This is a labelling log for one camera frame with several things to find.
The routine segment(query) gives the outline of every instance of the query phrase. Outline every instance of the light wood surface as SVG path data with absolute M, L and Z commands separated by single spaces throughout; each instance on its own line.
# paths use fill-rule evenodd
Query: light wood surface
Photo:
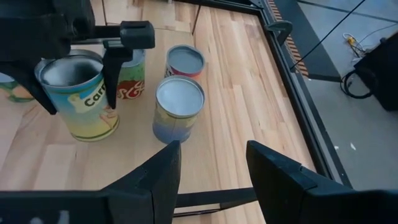
M 100 0 L 92 0 L 97 24 Z M 59 115 L 36 102 L 0 98 L 0 190 L 101 189 L 132 171 L 165 145 L 152 134 L 155 88 L 165 54 L 188 44 L 206 58 L 200 84 L 206 94 L 192 135 L 182 144 L 180 193 L 250 187 L 246 141 L 255 139 L 314 170 L 257 17 L 166 0 L 105 0 L 107 21 L 150 20 L 156 48 L 147 51 L 146 89 L 119 100 L 119 128 L 93 143 L 74 140 Z M 89 46 L 102 53 L 101 46 Z M 264 223 L 258 203 L 225 212 L 176 218 L 174 223 Z

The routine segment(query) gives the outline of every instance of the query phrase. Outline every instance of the can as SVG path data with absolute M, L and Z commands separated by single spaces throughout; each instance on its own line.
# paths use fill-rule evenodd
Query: can
M 102 68 L 101 56 L 89 50 L 71 50 L 67 57 L 42 60 L 35 68 L 36 79 L 80 141 L 103 139 L 119 124 L 108 105 Z
M 163 79 L 156 89 L 152 125 L 157 139 L 166 144 L 186 141 L 204 102 L 203 89 L 195 80 L 182 75 Z
M 200 51 L 189 45 L 176 45 L 167 51 L 164 77 L 184 75 L 197 77 L 205 66 L 205 58 Z
M 124 62 L 120 69 L 118 98 L 134 99 L 141 96 L 145 87 L 145 50 L 135 49 L 132 60 Z
M 0 92 L 8 100 L 16 103 L 32 101 L 33 96 L 18 82 L 6 74 L 0 72 Z

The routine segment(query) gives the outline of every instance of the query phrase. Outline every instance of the wooden table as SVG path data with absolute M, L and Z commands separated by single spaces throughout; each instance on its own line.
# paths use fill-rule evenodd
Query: wooden table
M 102 5 L 92 0 L 97 23 Z M 255 139 L 314 170 L 289 98 L 255 16 L 163 1 L 105 1 L 108 22 L 150 20 L 156 47 L 147 51 L 146 87 L 135 100 L 119 100 L 121 122 L 110 137 L 78 142 L 59 115 L 36 102 L 0 99 L 0 190 L 101 189 L 132 171 L 165 144 L 152 134 L 155 88 L 166 51 L 193 45 L 206 58 L 200 84 L 205 106 L 182 144 L 180 193 L 250 187 L 246 141 Z M 102 52 L 101 46 L 86 48 Z M 263 223 L 257 203 L 175 223 Z

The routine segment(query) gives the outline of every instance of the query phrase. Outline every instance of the metal frame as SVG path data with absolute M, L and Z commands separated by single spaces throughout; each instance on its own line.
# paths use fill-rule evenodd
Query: metal frame
M 294 109 L 300 129 L 303 133 L 308 150 L 315 165 L 317 172 L 325 177 L 335 180 L 322 152 L 317 135 L 311 125 L 308 113 L 303 106 L 303 101 L 299 97 L 297 87 L 291 76 L 291 72 L 282 54 L 281 46 L 292 31 L 292 24 L 288 21 L 271 22 L 273 20 L 270 12 L 265 7 L 264 0 L 175 0 L 199 5 L 193 25 L 192 34 L 195 32 L 196 23 L 199 19 L 200 8 L 202 6 L 215 7 L 229 11 L 252 14 L 258 17 L 262 31 L 267 39 L 272 56 L 275 59 L 280 77 L 284 83 L 286 92 Z M 184 217 L 190 215 L 201 215 L 218 212 L 224 209 L 243 205 L 257 200 L 253 188 L 218 190 L 211 192 L 197 192 L 190 194 L 179 194 L 176 208 L 193 207 L 199 205 L 219 204 L 220 208 L 199 210 L 194 212 L 175 213 L 174 217 Z

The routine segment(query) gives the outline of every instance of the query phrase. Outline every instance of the wood grain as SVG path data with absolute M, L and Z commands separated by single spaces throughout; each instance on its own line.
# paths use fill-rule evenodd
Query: wood grain
M 101 1 L 92 3 L 96 17 L 103 18 Z M 206 101 L 182 144 L 180 193 L 251 186 L 245 160 L 250 139 L 314 170 L 257 17 L 202 7 L 192 36 L 196 6 L 155 0 L 105 3 L 109 21 L 149 19 L 156 27 L 143 95 L 118 100 L 119 128 L 93 143 L 74 140 L 61 117 L 50 116 L 36 102 L 0 98 L 1 190 L 101 189 L 162 149 L 165 145 L 152 134 L 154 94 L 164 76 L 166 52 L 177 44 L 194 45 L 206 58 L 199 78 Z M 102 47 L 92 50 L 101 53 Z M 264 223 L 264 218 L 254 202 L 174 223 Z

